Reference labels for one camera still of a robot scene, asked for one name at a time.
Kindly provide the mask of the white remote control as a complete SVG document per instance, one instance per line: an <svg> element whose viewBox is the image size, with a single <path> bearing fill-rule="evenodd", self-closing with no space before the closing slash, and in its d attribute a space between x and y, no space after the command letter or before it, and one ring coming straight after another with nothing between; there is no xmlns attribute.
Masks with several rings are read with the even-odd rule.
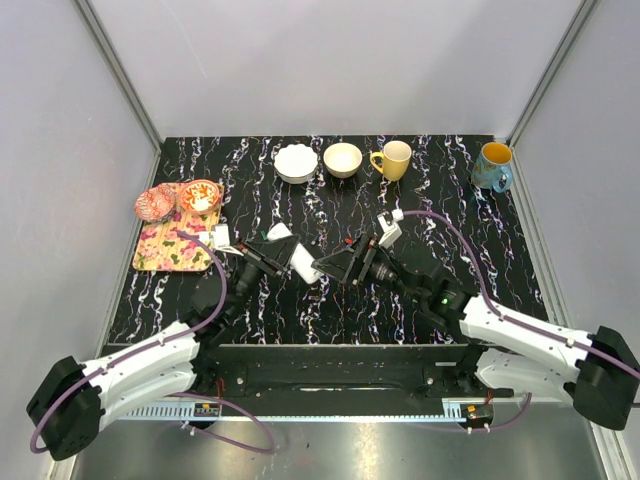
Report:
<svg viewBox="0 0 640 480"><path fill-rule="evenodd" d="M293 233L284 223L274 225L267 232L268 240L277 240L292 236ZM298 241L290 259L290 265L293 270L309 285L317 282L322 273L312 267L315 258L309 253L304 245Z"/></svg>

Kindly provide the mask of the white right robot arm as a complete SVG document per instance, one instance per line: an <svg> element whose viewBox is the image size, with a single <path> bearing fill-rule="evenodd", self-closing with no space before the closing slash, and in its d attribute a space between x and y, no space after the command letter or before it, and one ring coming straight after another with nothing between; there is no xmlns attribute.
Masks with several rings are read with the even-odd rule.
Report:
<svg viewBox="0 0 640 480"><path fill-rule="evenodd" d="M639 390L639 362L618 331L601 326L589 333L488 304L439 260L396 259L373 237L312 266L341 284L385 287L455 342L468 344L471 361L454 373L463 394L489 388L541 395L570 404L601 427L626 427Z"/></svg>

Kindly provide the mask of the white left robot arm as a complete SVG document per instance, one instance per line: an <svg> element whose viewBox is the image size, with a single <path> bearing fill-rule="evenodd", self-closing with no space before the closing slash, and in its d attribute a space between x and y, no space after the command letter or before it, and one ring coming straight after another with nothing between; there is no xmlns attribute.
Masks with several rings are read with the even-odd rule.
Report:
<svg viewBox="0 0 640 480"><path fill-rule="evenodd" d="M202 279L188 314L146 340L101 358L57 361L28 402L34 424L29 447L56 461L86 448L121 416L165 396L205 395L217 380L210 353L229 342L232 324L265 276L286 272L299 243L295 234L232 245L240 258L226 275L211 248L217 273Z"/></svg>

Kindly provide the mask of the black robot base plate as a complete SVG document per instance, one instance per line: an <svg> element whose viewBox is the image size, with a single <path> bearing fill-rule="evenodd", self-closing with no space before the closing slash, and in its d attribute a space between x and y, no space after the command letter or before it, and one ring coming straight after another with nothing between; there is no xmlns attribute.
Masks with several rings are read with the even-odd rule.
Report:
<svg viewBox="0 0 640 480"><path fill-rule="evenodd" d="M466 345L222 345L194 362L189 392L225 400L311 396L330 402L510 398L474 374L481 351Z"/></svg>

